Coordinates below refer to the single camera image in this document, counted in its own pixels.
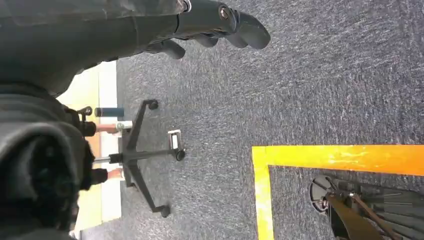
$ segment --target chair caster wheel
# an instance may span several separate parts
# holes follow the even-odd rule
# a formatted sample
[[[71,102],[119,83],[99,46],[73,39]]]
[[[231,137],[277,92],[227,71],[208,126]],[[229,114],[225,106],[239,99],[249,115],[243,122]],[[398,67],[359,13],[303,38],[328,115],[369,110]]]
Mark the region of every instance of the chair caster wheel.
[[[160,211],[160,214],[163,218],[168,217],[171,214],[171,208],[169,206],[164,206]]]
[[[148,105],[148,109],[150,109],[150,110],[155,110],[155,109],[157,109],[157,108],[159,108],[159,103],[158,103],[158,101],[156,101],[156,100],[152,101],[152,102]]]
[[[182,161],[185,156],[186,156],[186,151],[185,150],[178,150],[176,152],[175,158],[176,158],[177,161]]]

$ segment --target chair leg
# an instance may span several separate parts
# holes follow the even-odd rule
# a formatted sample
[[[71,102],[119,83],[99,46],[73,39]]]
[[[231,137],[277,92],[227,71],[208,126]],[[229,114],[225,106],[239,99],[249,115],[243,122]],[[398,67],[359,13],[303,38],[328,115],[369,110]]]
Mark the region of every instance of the chair leg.
[[[146,186],[146,183],[143,179],[143,175],[140,172],[137,162],[138,160],[136,159],[124,162],[123,167],[129,173],[129,176],[132,179],[135,186],[137,187],[137,189],[141,191],[141,193],[143,194],[151,211],[153,213],[160,212],[162,214],[162,217],[164,218],[168,217],[168,215],[171,213],[170,207],[168,205],[160,205],[160,206],[155,205],[155,202],[153,201],[153,198],[149,192],[149,189]]]

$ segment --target white label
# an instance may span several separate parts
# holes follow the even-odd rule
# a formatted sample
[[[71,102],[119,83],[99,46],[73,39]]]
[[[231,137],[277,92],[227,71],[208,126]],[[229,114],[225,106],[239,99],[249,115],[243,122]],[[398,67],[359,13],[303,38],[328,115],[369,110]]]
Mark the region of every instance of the white label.
[[[178,136],[176,134],[172,135],[172,148],[178,148]]]

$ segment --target gloved hand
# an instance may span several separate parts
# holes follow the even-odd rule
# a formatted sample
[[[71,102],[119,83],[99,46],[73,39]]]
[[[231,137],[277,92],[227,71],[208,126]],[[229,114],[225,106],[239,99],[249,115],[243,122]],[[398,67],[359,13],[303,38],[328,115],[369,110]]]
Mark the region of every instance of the gloved hand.
[[[177,29],[170,37],[179,40],[196,40],[206,48],[214,47],[219,38],[227,39],[237,48],[251,46],[265,48],[271,40],[266,28],[255,17],[211,0],[197,0],[190,12],[178,15]],[[185,50],[171,39],[149,44],[149,53],[166,53],[180,59]]]

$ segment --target yellow tape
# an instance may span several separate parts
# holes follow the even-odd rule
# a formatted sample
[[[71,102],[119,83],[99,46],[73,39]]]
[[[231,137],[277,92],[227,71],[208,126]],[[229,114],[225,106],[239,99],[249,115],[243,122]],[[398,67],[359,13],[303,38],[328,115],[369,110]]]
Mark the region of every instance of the yellow tape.
[[[274,240],[269,166],[424,176],[424,145],[254,146],[259,240]]]

